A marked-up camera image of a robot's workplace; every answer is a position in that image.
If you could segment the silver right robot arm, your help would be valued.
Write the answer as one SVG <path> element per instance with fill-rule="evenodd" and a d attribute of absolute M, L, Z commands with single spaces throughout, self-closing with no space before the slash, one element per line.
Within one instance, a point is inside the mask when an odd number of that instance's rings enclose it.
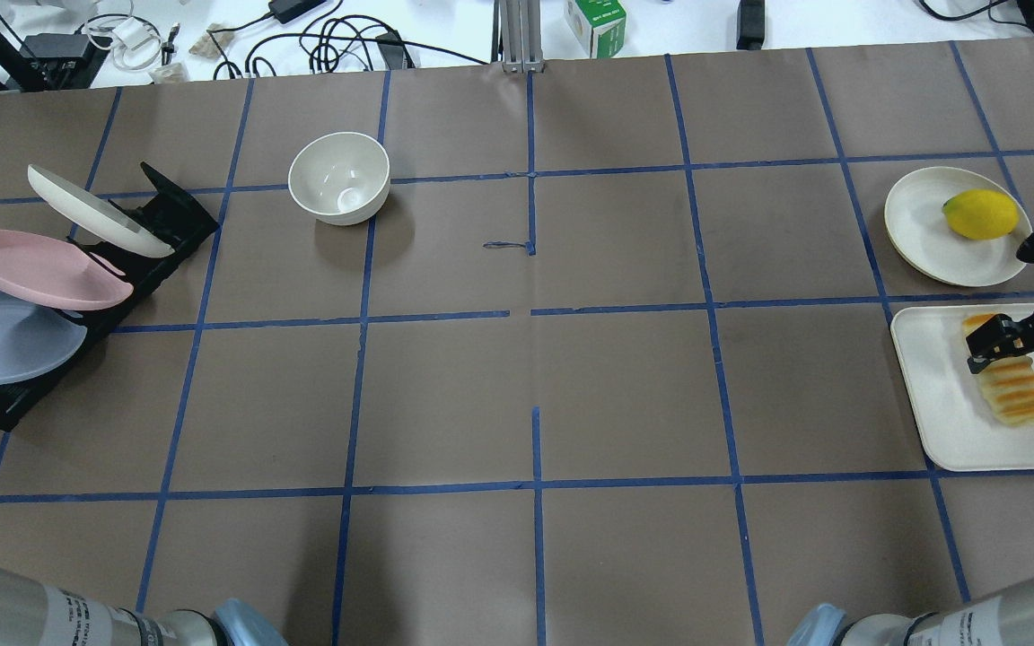
<path fill-rule="evenodd" d="M 1017 249 L 1034 263 L 1034 233 Z M 1034 420 L 1034 306 L 984 316 L 978 307 L 906 310 L 891 324 L 899 363 L 930 454 L 953 471 L 1034 467 L 1034 440 L 1013 423 Z M 950 612 L 850 621 L 813 608 L 792 645 L 1034 645 L 1034 578 Z"/>

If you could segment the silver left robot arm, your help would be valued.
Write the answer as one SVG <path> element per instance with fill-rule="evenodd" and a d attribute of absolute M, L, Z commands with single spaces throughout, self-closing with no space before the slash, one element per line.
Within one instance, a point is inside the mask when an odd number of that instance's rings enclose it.
<path fill-rule="evenodd" d="M 159 617 L 113 607 L 0 570 L 0 645 L 285 645 L 246 602 L 207 615 L 177 609 Z"/>

